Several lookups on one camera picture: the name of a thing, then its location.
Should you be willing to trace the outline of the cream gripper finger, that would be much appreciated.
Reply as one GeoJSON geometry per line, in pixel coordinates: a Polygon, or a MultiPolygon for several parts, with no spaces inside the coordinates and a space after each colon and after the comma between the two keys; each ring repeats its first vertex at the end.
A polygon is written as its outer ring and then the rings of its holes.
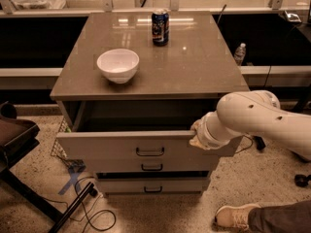
{"type": "Polygon", "coordinates": [[[199,141],[199,139],[194,136],[192,139],[190,139],[190,145],[196,148],[200,148],[202,150],[208,150],[208,148],[204,145],[201,144],[201,142],[199,141]]]}
{"type": "Polygon", "coordinates": [[[196,131],[196,130],[199,128],[200,124],[201,124],[201,120],[198,119],[198,120],[196,120],[196,121],[192,124],[192,126],[190,127],[190,129],[196,131]]]}

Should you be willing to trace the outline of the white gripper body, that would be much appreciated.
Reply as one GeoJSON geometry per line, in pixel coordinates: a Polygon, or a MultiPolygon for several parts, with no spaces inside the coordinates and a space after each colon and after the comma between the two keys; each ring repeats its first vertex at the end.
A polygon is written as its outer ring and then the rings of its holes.
{"type": "Polygon", "coordinates": [[[217,113],[212,112],[203,116],[196,137],[208,150],[216,150],[227,145],[231,139],[230,130],[219,120],[217,113]]]}

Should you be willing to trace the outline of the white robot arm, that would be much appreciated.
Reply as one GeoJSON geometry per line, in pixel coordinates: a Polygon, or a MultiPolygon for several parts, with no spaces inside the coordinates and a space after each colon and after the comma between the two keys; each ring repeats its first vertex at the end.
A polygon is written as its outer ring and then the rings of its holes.
{"type": "Polygon", "coordinates": [[[311,160],[311,116],[280,109],[270,91],[232,92],[223,96],[215,112],[209,112],[190,128],[190,144],[217,150],[232,139],[250,134],[275,141],[306,161],[311,160]]]}

